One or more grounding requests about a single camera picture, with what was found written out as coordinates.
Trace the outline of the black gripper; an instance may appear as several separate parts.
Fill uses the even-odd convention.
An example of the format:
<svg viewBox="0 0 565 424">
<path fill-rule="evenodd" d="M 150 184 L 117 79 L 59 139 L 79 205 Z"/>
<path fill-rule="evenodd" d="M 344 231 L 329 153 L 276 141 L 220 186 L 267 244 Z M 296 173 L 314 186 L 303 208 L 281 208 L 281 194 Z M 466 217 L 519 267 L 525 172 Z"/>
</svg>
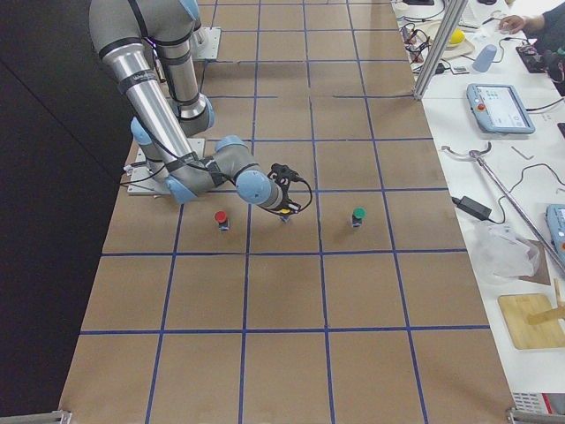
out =
<svg viewBox="0 0 565 424">
<path fill-rule="evenodd" d="M 271 211 L 277 215 L 294 215 L 297 213 L 297 203 L 293 202 L 289 195 L 288 189 L 281 189 L 282 199 L 271 208 Z"/>
</svg>

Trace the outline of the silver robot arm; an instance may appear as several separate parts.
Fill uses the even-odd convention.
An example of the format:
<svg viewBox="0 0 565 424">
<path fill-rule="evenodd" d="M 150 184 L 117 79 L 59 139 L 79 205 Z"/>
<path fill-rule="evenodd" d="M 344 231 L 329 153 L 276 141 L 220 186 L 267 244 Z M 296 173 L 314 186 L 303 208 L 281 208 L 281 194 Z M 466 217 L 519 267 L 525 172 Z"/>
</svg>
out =
<svg viewBox="0 0 565 424">
<path fill-rule="evenodd" d="M 114 72 L 136 117 L 131 129 L 147 166 L 184 204 L 230 181 L 246 202 L 279 216 L 301 211 L 288 195 L 300 180 L 286 165 L 264 173 L 237 136 L 200 158 L 189 139 L 214 124 L 210 101 L 199 91 L 192 62 L 193 32 L 200 26 L 194 1 L 93 1 L 91 39 Z"/>
</svg>

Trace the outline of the person hand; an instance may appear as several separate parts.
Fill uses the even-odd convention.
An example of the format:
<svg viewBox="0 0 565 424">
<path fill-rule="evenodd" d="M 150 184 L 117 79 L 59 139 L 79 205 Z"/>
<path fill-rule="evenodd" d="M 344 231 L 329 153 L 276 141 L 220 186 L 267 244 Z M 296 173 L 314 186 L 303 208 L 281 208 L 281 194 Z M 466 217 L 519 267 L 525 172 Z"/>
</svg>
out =
<svg viewBox="0 0 565 424">
<path fill-rule="evenodd" d="M 516 34 L 527 27 L 526 17 L 511 15 L 500 20 L 498 29 L 504 34 Z"/>
</svg>

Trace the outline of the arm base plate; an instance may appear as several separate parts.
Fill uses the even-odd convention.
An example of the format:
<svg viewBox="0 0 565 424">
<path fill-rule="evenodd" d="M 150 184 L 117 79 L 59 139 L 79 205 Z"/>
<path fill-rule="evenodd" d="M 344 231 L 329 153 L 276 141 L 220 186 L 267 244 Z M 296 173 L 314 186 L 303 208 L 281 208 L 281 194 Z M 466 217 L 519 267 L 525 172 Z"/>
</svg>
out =
<svg viewBox="0 0 565 424">
<path fill-rule="evenodd" d="M 132 162 L 124 169 L 127 179 L 124 182 L 130 195 L 171 195 L 165 178 L 169 175 L 162 162 L 151 162 L 146 159 L 142 146 L 135 138 L 132 139 Z"/>
<path fill-rule="evenodd" d="M 216 61 L 222 30 L 220 27 L 203 27 L 194 31 L 190 38 L 192 58 L 194 61 Z"/>
</svg>

